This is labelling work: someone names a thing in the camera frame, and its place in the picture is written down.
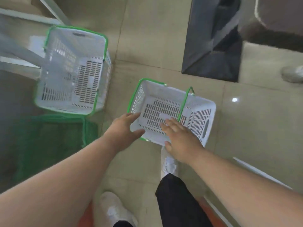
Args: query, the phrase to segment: floor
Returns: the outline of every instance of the floor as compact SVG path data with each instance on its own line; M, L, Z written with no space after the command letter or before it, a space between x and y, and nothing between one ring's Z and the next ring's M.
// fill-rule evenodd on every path
M301 65L303 54L244 43L239 83L182 75L191 0L57 0L74 26L104 33L115 61L105 123L125 113L143 77L185 90L217 105L207 148L237 158L303 192L303 87L280 78L280 68ZM136 141L118 154L95 195L96 226L103 191L116 193L140 227L161 226L155 191L160 180L159 145ZM194 196L207 195L236 223L189 167L180 177Z

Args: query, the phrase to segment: green basket handle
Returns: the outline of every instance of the green basket handle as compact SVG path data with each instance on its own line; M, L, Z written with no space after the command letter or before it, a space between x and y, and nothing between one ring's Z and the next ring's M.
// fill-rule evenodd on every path
M187 89L187 91L186 91L186 96L185 96L185 98L184 98L184 100L183 100L183 102L182 102L182 104L181 104L180 114L179 114L179 116L178 116L178 122L180 122L181 115L182 115L183 109L184 109L184 107L185 107L185 103L186 103L186 101L187 101L187 97L188 97L188 94L189 94L189 91L190 91L190 90L193 92L193 94L195 94L194 89L192 88L192 86L189 87L189 88Z

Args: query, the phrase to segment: pant leg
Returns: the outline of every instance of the pant leg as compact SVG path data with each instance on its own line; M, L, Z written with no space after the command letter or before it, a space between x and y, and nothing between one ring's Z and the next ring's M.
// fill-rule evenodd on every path
M156 197L163 227L212 227L207 215L180 178L166 175L157 188Z
M134 227L128 221L118 221L113 227Z

